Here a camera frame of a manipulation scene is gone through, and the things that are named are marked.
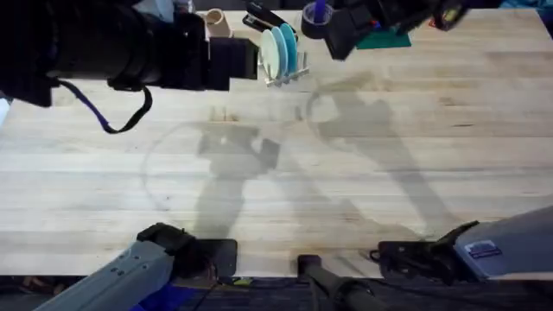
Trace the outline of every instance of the plate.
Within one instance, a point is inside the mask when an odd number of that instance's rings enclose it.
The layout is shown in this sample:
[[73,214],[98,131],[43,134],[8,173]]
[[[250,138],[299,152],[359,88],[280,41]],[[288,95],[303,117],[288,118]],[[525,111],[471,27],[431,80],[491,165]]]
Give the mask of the plate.
[[284,41],[284,35],[283,32],[280,31],[279,27],[273,27],[270,32],[273,33],[276,45],[278,46],[278,56],[280,57],[279,76],[284,76],[288,73],[288,51],[286,48],[286,42]]
[[276,79],[280,72],[280,56],[275,37],[268,29],[261,34],[261,55],[265,71],[271,79]]
[[286,42],[286,51],[288,52],[288,72],[294,73],[297,71],[297,42],[294,31],[287,23],[280,25],[280,31],[283,32],[284,41]]

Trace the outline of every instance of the beige cup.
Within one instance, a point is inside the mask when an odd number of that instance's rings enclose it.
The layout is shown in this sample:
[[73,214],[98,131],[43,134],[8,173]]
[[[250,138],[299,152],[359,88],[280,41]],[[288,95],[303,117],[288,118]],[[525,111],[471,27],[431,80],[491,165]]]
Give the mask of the beige cup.
[[232,30],[228,26],[225,13],[221,9],[211,9],[206,14],[202,15],[206,21],[207,30],[211,37],[232,37]]

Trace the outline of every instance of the wooden table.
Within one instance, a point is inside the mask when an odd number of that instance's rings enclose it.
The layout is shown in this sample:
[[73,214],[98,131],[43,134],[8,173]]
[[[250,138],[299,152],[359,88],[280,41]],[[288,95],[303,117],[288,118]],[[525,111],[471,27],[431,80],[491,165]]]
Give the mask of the wooden table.
[[[259,33],[228,19],[236,36]],[[297,28],[298,12],[280,12]],[[106,135],[65,90],[14,103],[0,130],[0,275],[89,274],[155,222],[235,238],[238,274],[293,276],[321,254],[343,276],[386,239],[439,238],[469,220],[553,203],[553,41],[534,10],[426,24],[412,48],[331,61],[283,88],[153,89],[154,108]],[[114,126],[142,95],[77,85]]]

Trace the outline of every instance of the label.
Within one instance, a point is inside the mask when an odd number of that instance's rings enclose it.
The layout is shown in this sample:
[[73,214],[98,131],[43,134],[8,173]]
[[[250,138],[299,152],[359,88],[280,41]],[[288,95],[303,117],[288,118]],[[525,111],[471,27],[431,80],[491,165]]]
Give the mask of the label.
[[492,257],[503,254],[490,240],[478,241],[465,245],[465,251],[474,259]]

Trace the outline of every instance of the gray panel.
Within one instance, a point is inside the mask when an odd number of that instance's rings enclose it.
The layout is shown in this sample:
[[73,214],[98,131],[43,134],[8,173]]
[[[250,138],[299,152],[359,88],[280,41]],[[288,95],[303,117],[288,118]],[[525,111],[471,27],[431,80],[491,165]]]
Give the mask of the gray panel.
[[553,271],[553,206],[479,224],[455,250],[478,277]]
[[135,242],[112,262],[36,311],[129,310],[169,280],[174,258],[150,241]]

